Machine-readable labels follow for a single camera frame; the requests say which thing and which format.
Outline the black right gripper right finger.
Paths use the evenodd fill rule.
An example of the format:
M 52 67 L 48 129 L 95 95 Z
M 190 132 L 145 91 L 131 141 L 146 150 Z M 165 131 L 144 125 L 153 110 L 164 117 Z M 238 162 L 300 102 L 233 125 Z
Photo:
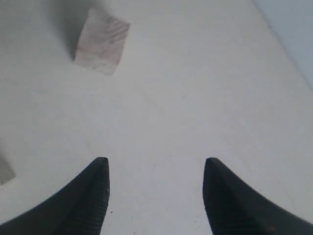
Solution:
M 202 195 L 214 235 L 311 235 L 313 225 L 274 204 L 217 158 L 205 162 Z

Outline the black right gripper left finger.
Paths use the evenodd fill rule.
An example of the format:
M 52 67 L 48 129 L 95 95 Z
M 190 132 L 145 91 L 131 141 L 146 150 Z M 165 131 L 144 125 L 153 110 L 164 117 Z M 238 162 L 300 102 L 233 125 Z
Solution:
M 107 158 L 98 157 L 60 191 L 0 226 L 2 235 L 99 235 L 110 198 Z

